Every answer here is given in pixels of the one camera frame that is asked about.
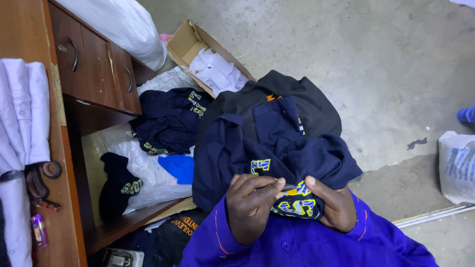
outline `person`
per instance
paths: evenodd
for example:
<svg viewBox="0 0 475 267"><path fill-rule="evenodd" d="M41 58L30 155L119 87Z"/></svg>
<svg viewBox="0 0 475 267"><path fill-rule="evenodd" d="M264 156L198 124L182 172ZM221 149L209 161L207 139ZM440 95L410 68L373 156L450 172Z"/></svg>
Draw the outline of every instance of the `person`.
<svg viewBox="0 0 475 267"><path fill-rule="evenodd" d="M348 186L334 191L311 176L305 184L325 203L319 222L269 215L285 194L284 178L235 175L191 236L181 266L437 266L425 246L372 212Z"/></svg>

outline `purple lighter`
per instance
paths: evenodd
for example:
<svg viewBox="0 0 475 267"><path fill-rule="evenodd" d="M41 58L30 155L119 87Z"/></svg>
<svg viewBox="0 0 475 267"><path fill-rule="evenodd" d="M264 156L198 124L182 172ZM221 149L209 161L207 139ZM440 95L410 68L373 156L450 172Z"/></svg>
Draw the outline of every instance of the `purple lighter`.
<svg viewBox="0 0 475 267"><path fill-rule="evenodd" d="M49 241L41 214L31 217L31 225L33 225L33 232L35 233L35 239L38 247L46 248L49 245Z"/></svg>

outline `navy polo shirt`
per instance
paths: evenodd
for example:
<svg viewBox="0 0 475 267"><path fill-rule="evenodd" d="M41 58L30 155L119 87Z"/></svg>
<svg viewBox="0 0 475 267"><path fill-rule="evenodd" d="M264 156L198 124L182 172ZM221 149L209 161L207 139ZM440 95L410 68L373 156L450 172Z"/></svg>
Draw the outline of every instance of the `navy polo shirt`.
<svg viewBox="0 0 475 267"><path fill-rule="evenodd" d="M234 174L284 177L296 186L280 198L272 212L320 219L323 200L313 195L304 179L311 175L330 188L345 187L361 169L337 135L303 135L294 97L269 101L253 108L258 142L243 135L243 119L218 116L207 128L195 156L193 202L211 211L229 188Z"/></svg>

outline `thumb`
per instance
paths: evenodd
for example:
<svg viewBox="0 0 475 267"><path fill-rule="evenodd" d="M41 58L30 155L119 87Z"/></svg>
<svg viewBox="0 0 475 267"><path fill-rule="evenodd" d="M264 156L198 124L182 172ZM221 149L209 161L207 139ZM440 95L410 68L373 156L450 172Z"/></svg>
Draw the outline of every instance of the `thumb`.
<svg viewBox="0 0 475 267"><path fill-rule="evenodd" d="M305 185L317 197L323 199L325 204L333 210L338 209L340 195L333 189L329 188L319 180L312 176L305 177Z"/></svg>

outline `blue sleeve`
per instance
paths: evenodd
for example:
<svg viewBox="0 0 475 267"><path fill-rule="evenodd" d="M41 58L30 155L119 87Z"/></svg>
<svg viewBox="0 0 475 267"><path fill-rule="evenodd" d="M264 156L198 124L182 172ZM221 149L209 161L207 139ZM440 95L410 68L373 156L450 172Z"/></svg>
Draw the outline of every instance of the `blue sleeve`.
<svg viewBox="0 0 475 267"><path fill-rule="evenodd" d="M227 257L248 248L239 244L229 229L225 197L193 232L180 266L217 266Z"/></svg>
<svg viewBox="0 0 475 267"><path fill-rule="evenodd" d="M353 193L351 195L358 218L355 227L346 236L367 243L369 247L395 251L413 266L437 266L434 257L424 245L407 237L390 221L372 212L369 206Z"/></svg>

